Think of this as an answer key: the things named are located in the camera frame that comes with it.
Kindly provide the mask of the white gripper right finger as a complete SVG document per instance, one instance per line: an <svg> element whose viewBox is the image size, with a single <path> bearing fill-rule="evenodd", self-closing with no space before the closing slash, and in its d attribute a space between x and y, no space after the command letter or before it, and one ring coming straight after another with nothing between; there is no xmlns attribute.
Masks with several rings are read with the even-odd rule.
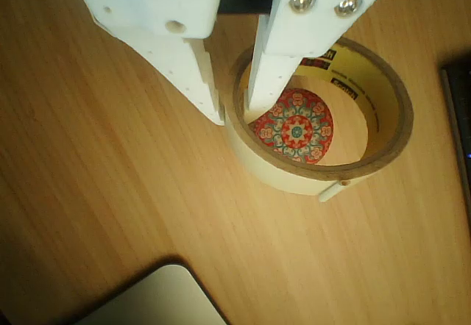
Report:
<svg viewBox="0 0 471 325"><path fill-rule="evenodd" d="M258 22L247 109L268 110L301 60L326 53L375 1L273 0Z"/></svg>

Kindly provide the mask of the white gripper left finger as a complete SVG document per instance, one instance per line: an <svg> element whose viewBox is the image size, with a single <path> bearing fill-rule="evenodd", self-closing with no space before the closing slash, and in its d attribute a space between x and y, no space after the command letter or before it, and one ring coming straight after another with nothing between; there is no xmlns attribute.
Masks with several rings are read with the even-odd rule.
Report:
<svg viewBox="0 0 471 325"><path fill-rule="evenodd" d="M224 123L224 108L203 40L147 34L129 34L121 40L165 76L210 121Z"/></svg>

